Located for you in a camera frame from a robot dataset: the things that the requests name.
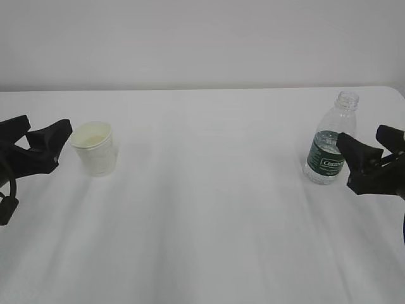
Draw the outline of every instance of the white wall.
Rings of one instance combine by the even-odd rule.
[[[384,84],[405,0],[2,0],[0,90]]]

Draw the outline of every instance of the paper cup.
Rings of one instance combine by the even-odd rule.
[[[70,144],[90,176],[102,177],[114,171],[116,155],[109,123],[87,122],[81,125],[70,137]]]

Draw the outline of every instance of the water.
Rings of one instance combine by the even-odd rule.
[[[332,153],[335,155],[340,155],[339,149],[336,147],[338,133],[323,131],[315,134],[314,141],[316,145],[321,148],[323,151]],[[308,163],[305,163],[305,166],[302,168],[304,175],[309,178],[311,181],[320,184],[320,185],[329,185],[337,179],[339,175],[335,176],[325,176],[321,175],[314,170],[312,170]]]

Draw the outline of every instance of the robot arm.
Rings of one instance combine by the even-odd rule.
[[[383,149],[362,144],[345,133],[339,134],[337,147],[350,169],[347,186],[358,195],[398,195],[405,200],[404,136],[404,131],[379,126],[376,139],[391,152],[382,157]],[[405,220],[403,231],[405,239]]]
[[[0,193],[0,225],[6,225],[15,211],[16,179],[35,174],[50,174],[59,165],[59,155],[72,131],[70,121],[60,120],[45,129],[29,132],[26,115],[0,122],[0,187],[10,182],[10,195]],[[15,143],[27,137],[29,149]]]

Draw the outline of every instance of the clear plastic bottle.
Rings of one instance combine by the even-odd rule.
[[[359,96],[350,91],[340,92],[335,106],[318,125],[305,166],[304,175],[311,181],[328,185],[336,180],[344,158],[336,147],[337,136],[345,132],[356,136],[356,113]]]

